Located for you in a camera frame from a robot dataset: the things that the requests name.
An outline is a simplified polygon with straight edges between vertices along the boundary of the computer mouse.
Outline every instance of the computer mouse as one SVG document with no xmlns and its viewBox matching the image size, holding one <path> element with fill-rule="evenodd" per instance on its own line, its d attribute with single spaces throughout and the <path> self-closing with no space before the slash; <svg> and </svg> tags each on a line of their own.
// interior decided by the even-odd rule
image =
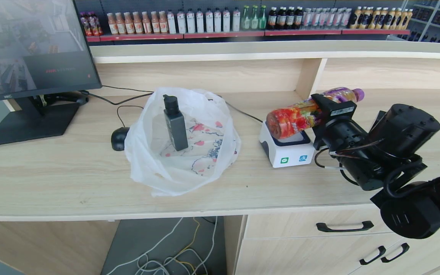
<svg viewBox="0 0 440 275">
<path fill-rule="evenodd" d="M 112 134 L 112 148 L 115 151 L 123 151 L 125 149 L 125 138 L 127 137 L 127 133 L 129 127 L 120 127 L 113 131 Z"/>
</svg>

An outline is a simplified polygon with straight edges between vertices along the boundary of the monitor stand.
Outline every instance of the monitor stand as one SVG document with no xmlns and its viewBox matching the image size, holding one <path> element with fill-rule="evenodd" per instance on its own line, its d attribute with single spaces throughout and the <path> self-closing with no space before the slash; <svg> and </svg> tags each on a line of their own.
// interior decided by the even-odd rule
<svg viewBox="0 0 440 275">
<path fill-rule="evenodd" d="M 21 111 L 10 112 L 0 123 L 0 145 L 61 136 L 79 103 L 39 107 L 32 97 L 15 99 Z"/>
</svg>

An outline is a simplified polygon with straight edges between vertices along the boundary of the white plastic bag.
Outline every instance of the white plastic bag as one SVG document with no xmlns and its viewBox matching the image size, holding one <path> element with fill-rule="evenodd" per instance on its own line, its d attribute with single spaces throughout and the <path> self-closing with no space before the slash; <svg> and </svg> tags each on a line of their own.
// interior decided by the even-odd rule
<svg viewBox="0 0 440 275">
<path fill-rule="evenodd" d="M 169 139 L 163 95 L 178 98 L 189 147 L 176 151 Z M 160 87 L 150 96 L 125 139 L 134 181 L 154 188 L 154 196 L 177 196 L 220 177 L 235 162 L 241 139 L 225 101 L 200 89 Z"/>
</svg>

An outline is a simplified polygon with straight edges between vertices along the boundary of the black handle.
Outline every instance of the black handle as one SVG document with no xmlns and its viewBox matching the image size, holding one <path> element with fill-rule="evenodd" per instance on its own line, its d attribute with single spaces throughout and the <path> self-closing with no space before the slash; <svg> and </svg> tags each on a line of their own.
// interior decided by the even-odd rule
<svg viewBox="0 0 440 275">
<path fill-rule="evenodd" d="M 325 223 L 317 223 L 317 229 L 322 232 L 358 232 L 358 231 L 366 231 L 370 228 L 374 227 L 371 221 L 363 221 L 363 227 L 356 229 L 330 229 Z"/>
<path fill-rule="evenodd" d="M 410 246 L 407 243 L 402 244 L 402 252 L 400 252 L 400 254 L 398 254 L 397 256 L 391 258 L 391 259 L 386 259 L 386 257 L 381 258 L 381 261 L 384 263 L 389 263 L 393 260 L 395 260 L 396 258 L 402 256 L 403 254 L 405 254 L 405 252 L 408 251 L 408 249 L 410 249 Z"/>
<path fill-rule="evenodd" d="M 378 247 L 378 250 L 379 250 L 379 254 L 378 254 L 378 256 L 372 258 L 371 261 L 368 261 L 368 262 L 367 262 L 367 261 L 365 261 L 364 259 L 360 259 L 360 260 L 359 260 L 359 263 L 361 263 L 361 265 L 369 265 L 369 264 L 371 264 L 373 261 L 375 261 L 377 258 L 380 258 L 381 256 L 383 256 L 383 254 L 386 252 L 386 249 L 385 249 L 384 246 L 380 246 L 380 247 Z"/>
</svg>

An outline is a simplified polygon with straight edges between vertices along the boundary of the monitor screen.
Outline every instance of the monitor screen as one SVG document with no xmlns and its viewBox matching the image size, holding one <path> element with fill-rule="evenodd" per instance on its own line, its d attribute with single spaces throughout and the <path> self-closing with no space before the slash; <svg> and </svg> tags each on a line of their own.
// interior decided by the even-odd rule
<svg viewBox="0 0 440 275">
<path fill-rule="evenodd" d="M 100 87 L 72 0 L 0 0 L 0 100 Z"/>
</svg>

